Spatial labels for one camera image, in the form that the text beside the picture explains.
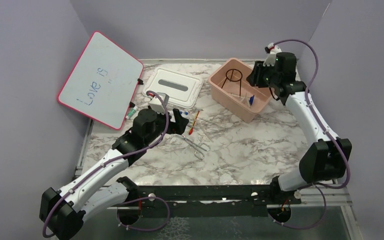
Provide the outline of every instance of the scissors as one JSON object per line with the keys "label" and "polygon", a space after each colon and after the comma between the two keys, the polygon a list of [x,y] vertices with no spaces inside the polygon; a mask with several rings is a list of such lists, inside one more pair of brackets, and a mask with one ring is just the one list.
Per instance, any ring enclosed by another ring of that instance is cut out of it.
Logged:
{"label": "scissors", "polygon": [[187,144],[191,145],[196,151],[193,155],[197,157],[198,159],[203,160],[205,155],[202,151],[208,152],[211,150],[210,146],[208,146],[206,143],[201,142],[200,144],[195,144],[193,141],[190,139],[186,138],[184,135],[177,135],[179,138],[183,139]]}

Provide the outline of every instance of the blue object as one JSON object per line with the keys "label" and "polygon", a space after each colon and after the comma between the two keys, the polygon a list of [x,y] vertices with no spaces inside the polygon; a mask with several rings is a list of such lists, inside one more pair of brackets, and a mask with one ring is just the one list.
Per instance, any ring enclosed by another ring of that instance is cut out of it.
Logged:
{"label": "blue object", "polygon": [[252,97],[249,98],[249,105],[253,105],[255,95],[252,95]]}

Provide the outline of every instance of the marble countertop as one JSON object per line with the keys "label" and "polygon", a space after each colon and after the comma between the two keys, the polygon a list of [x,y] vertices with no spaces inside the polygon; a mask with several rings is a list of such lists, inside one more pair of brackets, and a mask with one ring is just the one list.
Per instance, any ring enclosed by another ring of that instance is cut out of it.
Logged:
{"label": "marble countertop", "polygon": [[[204,79],[196,105],[188,110],[212,138],[202,130],[187,137],[195,143],[205,142],[211,150],[200,160],[184,140],[166,135],[164,140],[147,151],[128,169],[113,177],[127,176],[137,185],[246,185],[269,184],[271,179],[298,165],[307,150],[307,141],[297,120],[280,101],[274,99],[251,123],[245,123],[211,98],[208,77],[220,63],[146,64],[141,79],[148,80],[154,69],[162,67]],[[139,109],[147,108],[149,99],[136,90],[133,102]],[[83,172],[90,169],[111,148],[113,142],[132,126],[126,120],[121,130],[113,130],[95,122],[87,145]]]}

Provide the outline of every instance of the white lid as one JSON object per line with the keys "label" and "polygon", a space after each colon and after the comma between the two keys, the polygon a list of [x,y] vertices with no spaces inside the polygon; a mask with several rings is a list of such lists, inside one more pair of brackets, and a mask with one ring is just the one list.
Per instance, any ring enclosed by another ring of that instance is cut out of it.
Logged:
{"label": "white lid", "polygon": [[146,82],[142,94],[146,96],[149,90],[165,93],[169,96],[168,103],[190,109],[195,105],[203,83],[200,77],[158,67]]}

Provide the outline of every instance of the purple cable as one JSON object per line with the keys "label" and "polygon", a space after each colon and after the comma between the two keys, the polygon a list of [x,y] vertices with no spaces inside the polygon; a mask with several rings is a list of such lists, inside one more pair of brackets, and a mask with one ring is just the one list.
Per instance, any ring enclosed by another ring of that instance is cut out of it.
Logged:
{"label": "purple cable", "polygon": [[281,225],[282,227],[285,227],[285,228],[288,228],[288,229],[295,229],[295,230],[307,230],[307,229],[312,229],[314,227],[317,227],[322,222],[322,220],[325,218],[326,210],[328,209],[328,206],[326,205],[326,197],[323,194],[322,190],[318,186],[316,186],[316,185],[314,185],[314,187],[321,193],[321,196],[322,196],[323,202],[324,202],[323,214],[321,215],[319,220],[317,220],[315,223],[311,224],[310,226],[290,226],[290,225],[285,225],[285,224],[282,224],[281,222],[276,221],[272,217],[272,215],[269,214],[271,219],[273,219],[273,222]]}
{"label": "purple cable", "polygon": [[[153,147],[155,147],[156,145],[158,145],[159,143],[161,143],[161,141],[163,140],[164,138],[164,135],[166,135],[167,133],[167,129],[169,129],[169,122],[170,122],[170,118],[169,118],[169,111],[167,110],[166,106],[164,105],[164,101],[161,99],[161,97],[156,94],[155,92],[153,91],[147,91],[146,92],[146,95],[149,95],[149,94],[153,94],[162,104],[162,107],[164,108],[164,112],[165,112],[165,128],[164,128],[164,131],[162,131],[161,133],[161,136],[159,137],[159,139],[157,141],[155,141],[154,143],[152,143],[151,145],[147,146],[147,147],[144,147],[142,149],[139,149],[137,151],[132,151],[132,152],[129,152],[129,153],[126,153],[124,155],[121,155],[121,156],[117,156],[117,157],[114,157],[114,158],[111,158],[109,159],[108,161],[104,162],[103,164],[106,166],[114,161],[117,161],[119,159],[123,159],[123,158],[126,158],[126,157],[129,157],[129,156],[132,156],[132,155],[135,155],[135,154],[138,154],[138,153],[141,153],[143,151],[146,151],[148,149],[151,149]],[[72,190],[73,190],[73,193],[74,191],[79,188],[87,179],[89,179],[91,176],[93,176],[96,172],[98,172],[100,169],[102,169],[102,165],[99,165],[98,167],[96,167],[93,171],[91,171],[88,175],[86,175],[82,180],[80,180],[76,185],[74,185],[72,187]],[[52,233],[50,235],[48,235],[46,233],[46,229],[48,227],[48,224],[49,224],[49,221],[51,220],[51,216],[54,214],[55,210],[57,209],[58,205],[61,204],[62,201],[64,201],[68,196],[70,195],[70,192],[67,192],[65,195],[63,195],[56,203],[55,205],[51,208],[51,210],[49,211],[46,219],[45,219],[45,222],[43,223],[43,228],[42,228],[42,235],[44,238],[51,238],[53,237],[55,234]]]}
{"label": "purple cable", "polygon": [[310,46],[307,42],[299,40],[299,39],[286,39],[286,40],[278,41],[278,42],[275,42],[273,44],[273,46],[281,44],[281,43],[284,43],[284,42],[298,42],[298,43],[302,43],[302,44],[306,45],[311,50],[312,54],[314,55],[315,70],[314,70],[314,74],[312,75],[312,77],[310,79],[310,82],[307,85],[307,88],[305,89],[305,101],[307,102],[307,104],[308,104],[308,106],[310,108],[311,113],[313,114],[313,116],[314,116],[315,120],[317,121],[317,123],[320,125],[321,129],[323,130],[323,132],[325,132],[327,137],[329,137],[329,139],[335,145],[335,147],[338,150],[340,156],[342,157],[342,160],[343,160],[343,162],[345,164],[345,167],[346,167],[346,179],[345,179],[345,181],[341,185],[339,185],[339,186],[331,186],[329,184],[319,183],[319,182],[316,183],[316,184],[324,186],[324,187],[329,188],[329,189],[342,189],[342,188],[345,188],[348,185],[348,183],[350,182],[350,179],[351,179],[351,170],[350,170],[350,165],[348,164],[348,161],[347,161],[347,157],[345,156],[345,153],[342,150],[342,148],[337,143],[336,139],[328,131],[326,131],[327,128],[323,125],[323,123],[320,120],[319,116],[317,115],[315,109],[313,108],[313,105],[310,103],[309,91],[310,91],[310,86],[313,84],[313,81],[316,78],[317,72],[319,71],[319,58],[317,57],[316,51],[314,51],[314,48],[312,46]]}
{"label": "purple cable", "polygon": [[170,207],[169,207],[169,204],[164,199],[162,199],[161,197],[157,197],[157,196],[141,197],[141,198],[138,198],[138,199],[135,199],[135,200],[125,201],[121,205],[131,204],[131,203],[139,202],[139,201],[142,201],[142,200],[149,200],[149,199],[160,200],[161,202],[164,203],[165,207],[167,208],[167,217],[165,218],[165,221],[160,226],[146,229],[146,228],[139,228],[139,227],[134,227],[134,226],[130,226],[130,225],[124,225],[122,223],[122,221],[120,220],[119,216],[117,215],[117,220],[120,223],[118,226],[123,226],[123,227],[125,227],[127,229],[133,229],[133,230],[141,231],[141,232],[154,232],[154,231],[157,231],[157,230],[160,230],[160,229],[164,228],[164,226],[166,226],[169,223],[169,220],[170,220]]}

